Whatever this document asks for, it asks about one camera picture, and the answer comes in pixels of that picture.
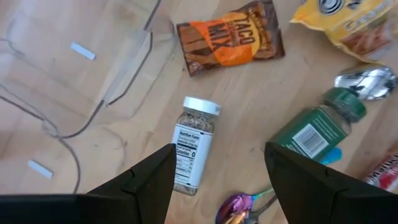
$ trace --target green jar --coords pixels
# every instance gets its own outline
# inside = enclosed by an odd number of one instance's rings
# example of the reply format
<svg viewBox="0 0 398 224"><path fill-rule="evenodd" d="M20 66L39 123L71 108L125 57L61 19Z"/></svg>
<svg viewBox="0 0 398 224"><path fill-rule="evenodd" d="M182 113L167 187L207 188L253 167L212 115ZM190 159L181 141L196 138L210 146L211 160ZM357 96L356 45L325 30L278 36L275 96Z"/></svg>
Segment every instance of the green jar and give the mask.
<svg viewBox="0 0 398 224"><path fill-rule="evenodd" d="M322 105L304 109L270 142L320 160L351 133L351 123L365 115L366 108L355 93L332 88L323 95Z"/></svg>

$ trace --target white jar lid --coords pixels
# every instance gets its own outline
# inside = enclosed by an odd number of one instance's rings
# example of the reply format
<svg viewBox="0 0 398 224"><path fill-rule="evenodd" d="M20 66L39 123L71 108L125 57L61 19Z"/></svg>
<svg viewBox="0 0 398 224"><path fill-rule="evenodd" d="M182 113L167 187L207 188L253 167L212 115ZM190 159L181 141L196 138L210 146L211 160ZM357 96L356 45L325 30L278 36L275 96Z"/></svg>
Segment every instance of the white jar lid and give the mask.
<svg viewBox="0 0 398 224"><path fill-rule="evenodd" d="M203 100L195 97L186 96L184 100L184 107L191 108L194 110L202 111L205 113L213 114L213 115L220 115L221 107L208 100Z"/></svg>

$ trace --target purple spoon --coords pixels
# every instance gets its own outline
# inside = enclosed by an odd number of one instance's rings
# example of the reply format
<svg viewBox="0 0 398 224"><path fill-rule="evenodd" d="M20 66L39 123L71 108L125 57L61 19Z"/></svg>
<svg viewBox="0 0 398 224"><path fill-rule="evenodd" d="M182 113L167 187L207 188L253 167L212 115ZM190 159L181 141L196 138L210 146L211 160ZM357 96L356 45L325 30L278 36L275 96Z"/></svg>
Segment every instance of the purple spoon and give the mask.
<svg viewBox="0 0 398 224"><path fill-rule="evenodd" d="M250 213L254 201L273 190L272 187L269 187L265 189L265 191L255 195L248 195L245 193L231 195L218 210L216 224L235 224L243 222Z"/></svg>

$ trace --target taco mix packet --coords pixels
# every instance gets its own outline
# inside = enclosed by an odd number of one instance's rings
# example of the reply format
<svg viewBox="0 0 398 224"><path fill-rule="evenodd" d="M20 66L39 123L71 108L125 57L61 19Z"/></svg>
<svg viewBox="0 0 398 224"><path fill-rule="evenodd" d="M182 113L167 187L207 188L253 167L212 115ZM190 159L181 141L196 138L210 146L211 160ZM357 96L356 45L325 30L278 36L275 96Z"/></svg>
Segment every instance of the taco mix packet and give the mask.
<svg viewBox="0 0 398 224"><path fill-rule="evenodd" d="M272 0L250 2L212 21L177 24L190 76L285 55Z"/></svg>

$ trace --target white label sticker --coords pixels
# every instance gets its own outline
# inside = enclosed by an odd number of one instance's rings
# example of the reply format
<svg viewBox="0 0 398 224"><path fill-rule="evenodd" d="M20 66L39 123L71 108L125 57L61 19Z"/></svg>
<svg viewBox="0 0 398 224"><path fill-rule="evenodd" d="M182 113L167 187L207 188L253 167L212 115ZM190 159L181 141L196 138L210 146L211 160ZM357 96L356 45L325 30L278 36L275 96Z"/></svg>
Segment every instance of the white label sticker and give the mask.
<svg viewBox="0 0 398 224"><path fill-rule="evenodd" d="M175 182L198 188L207 155L210 149L211 133L177 124L172 143L177 147Z"/></svg>
<svg viewBox="0 0 398 224"><path fill-rule="evenodd" d="M293 140L304 150L311 159L329 146L325 138L311 125L307 124L299 131Z"/></svg>

